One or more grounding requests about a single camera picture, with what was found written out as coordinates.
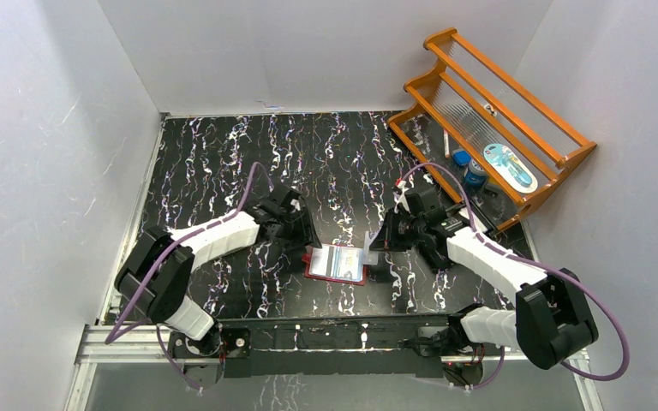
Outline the white magnetic stripe card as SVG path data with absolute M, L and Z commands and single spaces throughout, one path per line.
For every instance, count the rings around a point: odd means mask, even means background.
M 335 247 L 314 248 L 308 264 L 311 277 L 333 278 Z

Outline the red card holder wallet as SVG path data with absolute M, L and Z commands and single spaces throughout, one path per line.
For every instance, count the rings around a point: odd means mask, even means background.
M 322 247 L 335 247 L 333 278 L 311 277 L 308 274 L 308 264 L 313 248 L 302 256 L 302 262 L 306 265 L 304 276 L 316 280 L 332 283 L 347 283 L 363 286 L 366 283 L 367 268 L 362 263 L 362 248 L 346 247 L 339 245 L 322 244 Z

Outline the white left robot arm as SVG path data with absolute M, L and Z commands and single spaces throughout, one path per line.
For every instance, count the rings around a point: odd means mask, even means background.
M 234 211 L 192 229 L 146 229 L 123 263 L 114 286 L 156 325 L 188 338 L 201 356 L 218 352 L 218 321 L 188 296 L 193 272 L 228 254 L 272 241 L 287 252 L 320 247 L 314 221 L 302 195 L 278 184 L 266 196 L 247 200 Z

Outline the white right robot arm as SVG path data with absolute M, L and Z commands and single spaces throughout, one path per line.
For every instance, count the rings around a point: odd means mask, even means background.
M 444 207 L 431 190 L 396 194 L 379 231 L 366 243 L 371 252 L 415 249 L 433 269 L 461 265 L 513 301 L 511 310 L 474 303 L 451 313 L 446 327 L 403 345 L 419 355 L 452 350 L 471 354 L 482 344 L 521 351 L 547 370 L 597 341 L 599 331 L 576 276 L 556 277 L 524 264 L 517 255 L 485 236 L 464 204 Z

